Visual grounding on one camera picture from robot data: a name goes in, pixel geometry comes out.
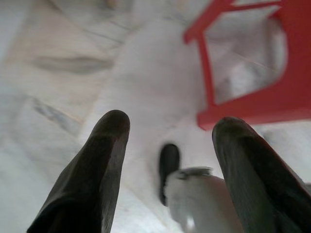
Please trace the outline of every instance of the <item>red plastic chair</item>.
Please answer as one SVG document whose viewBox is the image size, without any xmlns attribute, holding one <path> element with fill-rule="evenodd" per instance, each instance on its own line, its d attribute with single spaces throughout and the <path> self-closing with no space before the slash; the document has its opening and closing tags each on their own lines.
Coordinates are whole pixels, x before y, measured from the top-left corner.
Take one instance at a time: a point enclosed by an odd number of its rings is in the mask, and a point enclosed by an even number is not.
<svg viewBox="0 0 311 233">
<path fill-rule="evenodd" d="M 198 43 L 205 77 L 208 109 L 198 114 L 198 125 L 211 129 L 225 116 L 250 124 L 311 118 L 311 1 L 283 0 L 233 6 L 234 0 L 214 0 L 184 33 L 185 43 Z M 215 104 L 204 31 L 224 12 L 278 5 L 278 17 L 287 36 L 288 61 L 273 85 L 222 104 Z"/>
</svg>

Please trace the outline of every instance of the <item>marble floor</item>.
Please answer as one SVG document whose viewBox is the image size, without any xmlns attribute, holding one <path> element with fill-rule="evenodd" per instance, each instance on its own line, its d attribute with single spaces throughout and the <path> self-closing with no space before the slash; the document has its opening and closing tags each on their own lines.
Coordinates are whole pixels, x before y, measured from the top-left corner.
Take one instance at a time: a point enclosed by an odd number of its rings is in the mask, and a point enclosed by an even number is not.
<svg viewBox="0 0 311 233">
<path fill-rule="evenodd" d="M 161 146 L 177 144 L 182 167 L 209 166 L 222 177 L 211 132 L 199 129 L 195 121 L 196 113 L 206 107 L 198 52 L 181 38 L 209 1 L 136 0 L 132 31 L 122 45 L 108 50 L 49 1 L 8 7 L 18 1 L 7 1 L 6 7 L 0 2 L 0 29 L 2 17 L 12 16 L 2 11 L 15 12 L 10 34 L 0 30 L 3 231 L 26 231 L 97 120 L 120 109 L 129 115 L 131 131 L 111 232 L 181 232 L 157 198 Z M 263 20 L 273 10 L 256 17 L 222 18 L 207 32 L 218 102 L 269 85 L 282 72 L 284 34 L 275 22 Z M 241 31 L 238 25 L 246 17 L 249 25 L 240 25 Z M 226 30 L 229 21 L 235 30 Z M 309 121 L 255 128 L 305 182 L 311 182 Z"/>
</svg>

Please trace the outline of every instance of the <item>shoe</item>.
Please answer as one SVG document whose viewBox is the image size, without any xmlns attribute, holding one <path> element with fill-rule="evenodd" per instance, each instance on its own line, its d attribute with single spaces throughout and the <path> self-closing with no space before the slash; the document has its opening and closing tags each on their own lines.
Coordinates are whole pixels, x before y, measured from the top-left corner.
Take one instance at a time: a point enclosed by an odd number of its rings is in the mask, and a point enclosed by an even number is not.
<svg viewBox="0 0 311 233">
<path fill-rule="evenodd" d="M 167 177 L 179 170 L 180 156 L 179 149 L 174 144 L 166 144 L 160 153 L 159 159 L 159 174 L 160 174 L 160 192 L 159 197 L 163 205 L 166 204 L 166 196 L 164 194 L 164 188 L 166 185 Z"/>
<path fill-rule="evenodd" d="M 98 121 L 27 233 L 110 232 L 129 130 L 128 116 L 118 110 Z"/>
</svg>

